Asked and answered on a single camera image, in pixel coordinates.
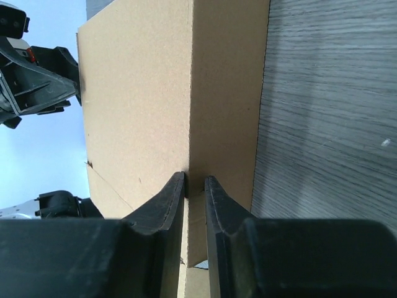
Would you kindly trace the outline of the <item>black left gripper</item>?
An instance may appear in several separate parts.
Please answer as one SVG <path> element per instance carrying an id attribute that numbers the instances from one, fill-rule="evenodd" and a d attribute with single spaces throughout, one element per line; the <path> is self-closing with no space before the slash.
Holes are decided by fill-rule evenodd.
<path id="1" fill-rule="evenodd" d="M 26 12 L 1 2 L 1 125 L 16 128 L 25 115 L 61 112 L 81 102 L 79 66 L 65 47 L 30 46 Z"/>

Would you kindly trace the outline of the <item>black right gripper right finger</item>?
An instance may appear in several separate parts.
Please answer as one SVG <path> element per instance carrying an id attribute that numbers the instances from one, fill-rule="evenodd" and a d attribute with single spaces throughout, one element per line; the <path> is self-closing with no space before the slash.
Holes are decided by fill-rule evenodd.
<path id="1" fill-rule="evenodd" d="M 396 238 L 352 219 L 260 219 L 205 180 L 212 297 L 395 297 Z"/>

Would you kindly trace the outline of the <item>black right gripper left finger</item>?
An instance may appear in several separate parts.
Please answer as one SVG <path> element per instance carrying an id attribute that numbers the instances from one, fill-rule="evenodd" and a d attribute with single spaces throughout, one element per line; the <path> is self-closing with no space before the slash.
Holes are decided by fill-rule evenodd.
<path id="1" fill-rule="evenodd" d="M 176 297 L 184 182 L 122 219 L 1 218 L 1 296 Z"/>

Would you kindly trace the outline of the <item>spare cardboard sheet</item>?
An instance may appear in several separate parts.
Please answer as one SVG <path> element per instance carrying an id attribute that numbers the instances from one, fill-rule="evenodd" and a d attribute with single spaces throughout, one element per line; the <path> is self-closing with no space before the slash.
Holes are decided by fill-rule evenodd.
<path id="1" fill-rule="evenodd" d="M 179 297 L 209 297 L 204 180 L 252 202 L 268 1 L 114 1 L 78 29 L 87 174 L 122 218 L 187 176 Z"/>

